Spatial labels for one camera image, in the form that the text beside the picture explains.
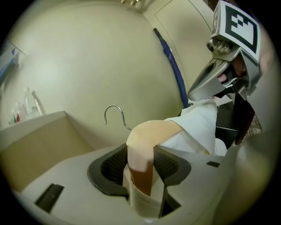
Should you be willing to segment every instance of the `metal hook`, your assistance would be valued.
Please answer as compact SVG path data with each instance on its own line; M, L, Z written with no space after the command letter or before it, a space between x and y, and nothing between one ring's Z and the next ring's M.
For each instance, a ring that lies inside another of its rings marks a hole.
M108 106L108 107L105 109L105 112L104 112L104 123L107 124L106 111L107 111L110 107L113 107L113 106L116 107L116 108L118 108L118 109L120 110L120 112L121 112L121 114L122 114L122 119L123 119L123 124L124 124L124 126L125 126L129 131L132 131L130 128L127 127L127 125L126 125L126 123L125 123L124 113L123 113L122 109L121 109L119 106L117 106L117 105L110 105L110 106Z

